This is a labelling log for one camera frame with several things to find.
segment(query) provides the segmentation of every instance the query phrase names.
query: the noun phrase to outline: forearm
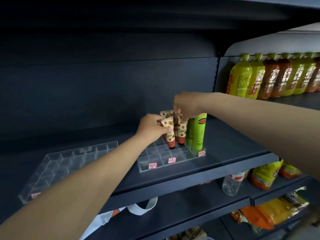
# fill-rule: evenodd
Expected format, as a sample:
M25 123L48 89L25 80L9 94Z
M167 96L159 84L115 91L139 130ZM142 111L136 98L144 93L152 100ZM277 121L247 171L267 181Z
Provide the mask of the forearm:
M320 111L223 93L204 94L211 114L320 180Z
M78 240L147 146L134 136L73 173L4 222L0 238Z

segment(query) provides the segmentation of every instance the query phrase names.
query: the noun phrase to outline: beverage bottle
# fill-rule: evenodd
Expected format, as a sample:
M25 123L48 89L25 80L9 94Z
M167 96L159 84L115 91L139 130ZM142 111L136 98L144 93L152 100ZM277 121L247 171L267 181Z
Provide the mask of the beverage bottle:
M275 79L275 83L271 92L271 98L281 97L282 91L285 89L287 82L289 80L292 64L289 61L289 53L281 54L281 58L277 61L279 65L279 73Z
M300 79L304 64L301 63L302 53L294 53L293 58L290 59L290 63L292 64L292 71L287 81L287 85L282 91L282 96L290 96L293 94L294 89L296 88L297 81Z
M314 92L320 85L320 52L316 53L316 56L313 60L315 61L315 69L312 73L305 92Z
M235 196L240 188L246 172L238 172L224 177L222 190L226 195Z
M245 95L248 99L256 99L260 89L261 81L265 73L265 66L262 63L262 54L255 54L253 60L250 62L252 66L252 75L249 81L249 87Z
M244 98L252 75L252 67L248 61L249 55L241 55L240 61L233 66L230 72L226 94Z
M312 76L312 73L316 68L316 63L313 60L312 56L312 52L307 52L301 59L301 62L304 64L304 69L300 79L297 82L296 88L293 91L293 94L295 95L304 93Z
M277 54L268 54L263 64L266 67L257 99L268 99L271 95L273 86L279 73L279 65L276 61Z

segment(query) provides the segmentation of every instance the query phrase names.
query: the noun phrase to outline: hand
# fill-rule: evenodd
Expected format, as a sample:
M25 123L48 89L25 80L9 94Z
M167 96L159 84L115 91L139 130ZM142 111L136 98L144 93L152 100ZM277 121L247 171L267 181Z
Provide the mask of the hand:
M182 114L182 123L190 118L195 118L203 111L202 104L206 102L206 97L210 93L204 92L182 92L182 94L174 96L173 109L174 114Z
M170 128L163 127L161 124L163 117L157 114L147 114L140 120L137 136L141 136L149 144L159 139L163 134L171 132Z

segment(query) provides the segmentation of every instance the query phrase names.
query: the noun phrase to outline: orange bottle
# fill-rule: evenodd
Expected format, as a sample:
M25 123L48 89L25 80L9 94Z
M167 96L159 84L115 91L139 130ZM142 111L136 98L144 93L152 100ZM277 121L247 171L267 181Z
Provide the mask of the orange bottle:
M283 53L281 54L281 58L277 61L279 65L279 73L275 80L270 98L281 97L282 91L286 88L292 71L292 64L288 59L289 56L289 53Z
M312 73L305 92L314 92L320 90L320 52L316 53L316 56L313 60L315 61L315 69Z
M269 54L263 64L266 67L257 99L268 99L279 73L279 65L276 61L277 54Z

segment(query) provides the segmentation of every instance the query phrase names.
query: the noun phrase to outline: yellow bottle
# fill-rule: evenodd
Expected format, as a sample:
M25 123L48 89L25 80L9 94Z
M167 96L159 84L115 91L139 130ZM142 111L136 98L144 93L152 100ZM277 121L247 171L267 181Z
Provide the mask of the yellow bottle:
M293 91L293 94L302 94L307 88L307 85L310 81L313 71L316 68L316 62L312 58L313 53L307 52L304 57L301 59L304 64L304 70L301 74L300 79L297 82L296 88Z
M240 61L233 66L230 72L226 94L244 98L248 89L252 67L248 61L249 55L241 55Z
M282 91L281 96L290 96L294 93L294 89L304 69L304 64L301 62L301 56L302 53L294 53L293 58L290 59L290 63L292 64L292 71L290 73L287 85Z
M250 62L250 65L252 67L252 76L250 78L249 87L245 95L245 97L248 99L257 98L262 78L266 71L261 58L262 54L255 54L253 60Z

